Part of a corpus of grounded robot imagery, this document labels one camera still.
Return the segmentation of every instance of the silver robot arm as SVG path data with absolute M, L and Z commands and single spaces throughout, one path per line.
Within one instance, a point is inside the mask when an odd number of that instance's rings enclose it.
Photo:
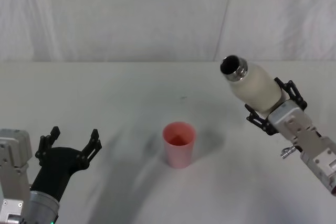
M 0 223 L 19 223 L 30 197 L 27 177 L 32 149 L 26 131 L 0 130 L 0 182 L 4 201 Z
M 237 56 L 226 57 L 220 69 L 233 93 L 245 102 L 250 112 L 247 120 L 268 135 L 280 133 L 289 140 L 292 145 L 282 150 L 281 157 L 300 151 L 302 161 L 336 196 L 336 144 L 321 136 L 304 113 L 307 103 L 295 84 L 282 83 L 278 78 L 272 80 L 260 66 Z
M 54 127 L 41 136 L 38 151 L 41 169 L 32 185 L 28 183 L 28 161 L 32 156 L 29 134 L 21 130 L 0 130 L 0 182 L 4 201 L 0 224 L 54 224 L 59 202 L 71 176 L 89 167 L 101 149 L 99 134 L 92 131 L 82 151 L 52 148 L 60 132 Z

